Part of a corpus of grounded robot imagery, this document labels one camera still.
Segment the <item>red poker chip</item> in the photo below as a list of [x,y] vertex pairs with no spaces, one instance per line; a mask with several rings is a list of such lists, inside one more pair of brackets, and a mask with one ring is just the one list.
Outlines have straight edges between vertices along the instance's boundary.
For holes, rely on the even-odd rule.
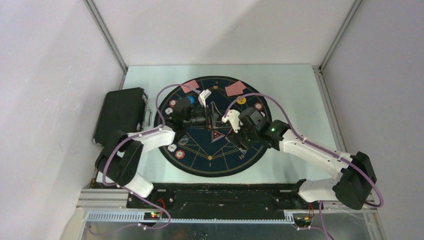
[[172,99],[172,100],[169,101],[169,106],[171,108],[173,108],[176,105],[176,103],[177,103],[177,100],[176,99]]
[[262,111],[264,106],[260,102],[257,102],[257,103],[254,104],[254,108],[258,111]]
[[176,152],[175,152],[175,157],[177,158],[177,159],[183,159],[184,157],[185,157],[185,152],[183,151],[183,150],[177,150]]

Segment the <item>blue small blind button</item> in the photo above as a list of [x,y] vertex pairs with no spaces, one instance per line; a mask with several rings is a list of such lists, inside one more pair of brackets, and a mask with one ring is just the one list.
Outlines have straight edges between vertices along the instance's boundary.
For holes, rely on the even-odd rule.
[[187,99],[190,101],[191,104],[194,104],[195,98],[193,96],[187,96]]

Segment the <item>red playing card deck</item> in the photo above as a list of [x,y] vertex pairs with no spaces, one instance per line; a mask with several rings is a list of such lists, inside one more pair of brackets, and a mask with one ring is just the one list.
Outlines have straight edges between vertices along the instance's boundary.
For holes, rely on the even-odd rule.
[[230,134],[227,136],[228,141],[234,145],[236,149],[245,154],[247,152],[247,147],[234,135]]

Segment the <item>single red playing card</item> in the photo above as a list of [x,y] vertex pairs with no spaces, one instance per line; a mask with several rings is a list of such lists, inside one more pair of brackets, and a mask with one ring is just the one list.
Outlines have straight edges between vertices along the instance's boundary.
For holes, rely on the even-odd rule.
[[183,84],[183,86],[181,86],[181,89],[183,90],[183,92],[185,94],[192,92],[193,89],[197,90],[199,88],[199,84],[197,83],[197,81],[195,79],[187,81]]

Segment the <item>yellow big blind button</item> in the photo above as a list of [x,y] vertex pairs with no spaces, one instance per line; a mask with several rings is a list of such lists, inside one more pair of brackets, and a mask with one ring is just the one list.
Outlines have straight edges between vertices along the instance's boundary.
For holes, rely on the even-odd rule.
[[241,97],[236,101],[236,103],[239,104],[239,105],[244,105],[246,102],[247,102],[246,97]]

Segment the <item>white poker chip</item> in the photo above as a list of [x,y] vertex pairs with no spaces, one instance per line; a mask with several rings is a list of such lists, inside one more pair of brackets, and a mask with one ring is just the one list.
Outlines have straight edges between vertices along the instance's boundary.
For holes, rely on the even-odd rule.
[[170,144],[167,146],[167,150],[171,153],[175,152],[177,149],[177,145],[176,144]]

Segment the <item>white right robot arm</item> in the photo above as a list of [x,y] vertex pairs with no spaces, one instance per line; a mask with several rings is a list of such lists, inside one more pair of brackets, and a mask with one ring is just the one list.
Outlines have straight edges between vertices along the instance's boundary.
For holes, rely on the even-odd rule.
[[270,122],[254,107],[242,112],[230,109],[222,122],[231,126],[227,140],[242,152],[260,143],[267,149],[301,158],[329,174],[327,179],[299,180],[290,196],[295,208],[304,209],[316,201],[339,201],[353,210],[366,205],[377,178],[365,153],[352,155],[310,142],[296,135],[289,124],[281,120]]

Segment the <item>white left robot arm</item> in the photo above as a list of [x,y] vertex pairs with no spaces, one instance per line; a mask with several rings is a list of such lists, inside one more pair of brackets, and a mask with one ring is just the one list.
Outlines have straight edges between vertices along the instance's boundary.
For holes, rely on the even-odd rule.
[[208,128],[212,110],[205,101],[194,106],[188,97],[175,100],[171,112],[163,116],[158,126],[141,132],[114,131],[95,161],[95,168],[105,180],[139,195],[138,201],[145,208],[153,208],[158,202],[154,185],[140,173],[138,166],[143,154],[171,144],[177,144],[190,127]]

